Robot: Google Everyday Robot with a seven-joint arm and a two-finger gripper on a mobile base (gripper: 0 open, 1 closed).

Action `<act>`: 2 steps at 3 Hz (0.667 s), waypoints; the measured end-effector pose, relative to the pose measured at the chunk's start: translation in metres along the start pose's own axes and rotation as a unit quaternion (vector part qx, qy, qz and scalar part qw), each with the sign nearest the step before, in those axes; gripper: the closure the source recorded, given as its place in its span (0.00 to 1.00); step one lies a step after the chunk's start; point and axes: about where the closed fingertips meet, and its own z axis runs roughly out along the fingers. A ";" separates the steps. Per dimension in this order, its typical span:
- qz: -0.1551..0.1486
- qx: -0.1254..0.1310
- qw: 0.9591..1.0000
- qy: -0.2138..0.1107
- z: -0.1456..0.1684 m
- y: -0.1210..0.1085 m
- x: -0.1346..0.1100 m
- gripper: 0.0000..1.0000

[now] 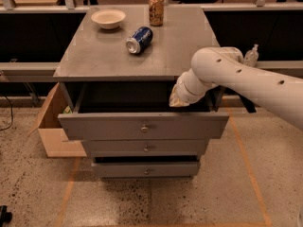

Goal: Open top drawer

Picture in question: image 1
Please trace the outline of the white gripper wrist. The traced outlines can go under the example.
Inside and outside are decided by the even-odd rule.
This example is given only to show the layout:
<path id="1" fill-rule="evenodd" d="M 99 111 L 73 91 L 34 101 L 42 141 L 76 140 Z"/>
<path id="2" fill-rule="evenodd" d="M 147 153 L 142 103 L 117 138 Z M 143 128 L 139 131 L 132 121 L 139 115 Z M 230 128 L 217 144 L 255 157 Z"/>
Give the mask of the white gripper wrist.
<path id="1" fill-rule="evenodd" d="M 177 79 L 169 96 L 169 105 L 172 108 L 187 107 L 188 104 L 198 102 L 207 91 L 215 87 L 215 83 L 202 81 L 189 70 Z"/>

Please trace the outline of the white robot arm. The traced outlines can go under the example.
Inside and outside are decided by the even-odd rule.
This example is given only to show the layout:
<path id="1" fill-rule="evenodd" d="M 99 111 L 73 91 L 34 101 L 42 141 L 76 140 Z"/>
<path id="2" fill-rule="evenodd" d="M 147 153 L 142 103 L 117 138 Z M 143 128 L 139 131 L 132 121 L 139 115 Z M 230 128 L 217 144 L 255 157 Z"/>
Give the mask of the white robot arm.
<path id="1" fill-rule="evenodd" d="M 190 69 L 176 80 L 171 107 L 186 107 L 222 86 L 303 131 L 303 79 L 245 64 L 234 47 L 206 47 L 192 57 Z"/>

